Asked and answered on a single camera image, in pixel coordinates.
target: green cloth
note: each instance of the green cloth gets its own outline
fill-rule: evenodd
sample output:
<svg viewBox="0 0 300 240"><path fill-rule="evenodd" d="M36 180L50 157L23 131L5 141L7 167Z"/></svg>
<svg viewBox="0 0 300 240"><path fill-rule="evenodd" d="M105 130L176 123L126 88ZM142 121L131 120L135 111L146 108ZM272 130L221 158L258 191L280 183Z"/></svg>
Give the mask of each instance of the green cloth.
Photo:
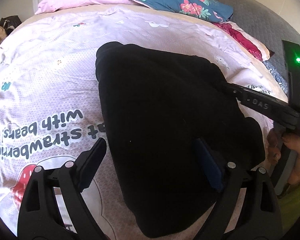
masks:
<svg viewBox="0 0 300 240"><path fill-rule="evenodd" d="M300 216L300 185L279 199L283 232L286 233Z"/></svg>

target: silver screw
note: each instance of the silver screw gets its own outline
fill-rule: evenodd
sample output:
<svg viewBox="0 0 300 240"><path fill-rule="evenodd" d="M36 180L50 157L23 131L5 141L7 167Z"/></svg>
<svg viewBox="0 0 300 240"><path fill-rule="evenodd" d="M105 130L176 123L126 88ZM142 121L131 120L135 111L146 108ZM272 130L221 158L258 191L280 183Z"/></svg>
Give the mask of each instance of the silver screw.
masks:
<svg viewBox="0 0 300 240"><path fill-rule="evenodd" d="M265 174L266 173L266 169L264 167L260 167L259 168L259 171L262 173L262 174Z"/></svg>
<svg viewBox="0 0 300 240"><path fill-rule="evenodd" d="M231 169L234 169L236 167L236 165L233 162L228 162L228 167Z"/></svg>
<svg viewBox="0 0 300 240"><path fill-rule="evenodd" d="M40 172L42 170L42 167L41 166L36 166L34 168L34 172Z"/></svg>
<svg viewBox="0 0 300 240"><path fill-rule="evenodd" d="M71 168L72 166L74 165L74 162L72 162L72 161L69 161L69 162L66 162L66 167L67 168Z"/></svg>

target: red cloth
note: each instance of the red cloth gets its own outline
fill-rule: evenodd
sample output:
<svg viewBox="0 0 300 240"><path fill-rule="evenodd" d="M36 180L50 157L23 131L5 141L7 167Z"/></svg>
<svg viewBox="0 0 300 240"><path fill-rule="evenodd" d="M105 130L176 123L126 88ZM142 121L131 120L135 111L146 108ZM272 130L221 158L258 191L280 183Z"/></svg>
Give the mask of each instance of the red cloth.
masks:
<svg viewBox="0 0 300 240"><path fill-rule="evenodd" d="M256 59L262 60L261 51L254 45L251 41L245 38L242 33L237 30L234 30L230 23L213 23L215 26L224 30L228 33L232 38L234 38L237 42L239 42L247 51L249 51Z"/></svg>

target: bed sheet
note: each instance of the bed sheet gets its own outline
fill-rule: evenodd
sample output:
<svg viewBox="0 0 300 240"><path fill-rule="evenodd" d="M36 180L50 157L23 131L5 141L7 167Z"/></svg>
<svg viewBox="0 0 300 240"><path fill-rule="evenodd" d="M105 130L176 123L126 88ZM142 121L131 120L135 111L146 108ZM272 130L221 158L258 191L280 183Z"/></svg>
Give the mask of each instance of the bed sheet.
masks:
<svg viewBox="0 0 300 240"><path fill-rule="evenodd" d="M132 5L94 5L35 16L0 45L0 216L15 234L35 166L60 167L99 137L106 139L95 60L98 48L110 41L205 57L228 82L287 101L266 67L208 22ZM240 109L258 121L265 137L271 121ZM109 149L82 195L111 240L148 239L124 204ZM228 230L235 225L243 196L244 190ZM75 231L58 189L56 197L66 227ZM187 230L159 239L192 239L211 209Z"/></svg>

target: quilted gray fabric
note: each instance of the quilted gray fabric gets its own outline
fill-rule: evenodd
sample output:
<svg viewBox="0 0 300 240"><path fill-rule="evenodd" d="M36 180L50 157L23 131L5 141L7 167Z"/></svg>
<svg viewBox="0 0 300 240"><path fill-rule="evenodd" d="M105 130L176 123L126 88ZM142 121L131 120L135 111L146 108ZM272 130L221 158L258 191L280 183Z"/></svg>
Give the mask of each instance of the quilted gray fabric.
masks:
<svg viewBox="0 0 300 240"><path fill-rule="evenodd" d="M269 62L288 81L282 40L300 44L300 34L275 12L255 0L217 0L231 5L231 21L275 52Z"/></svg>

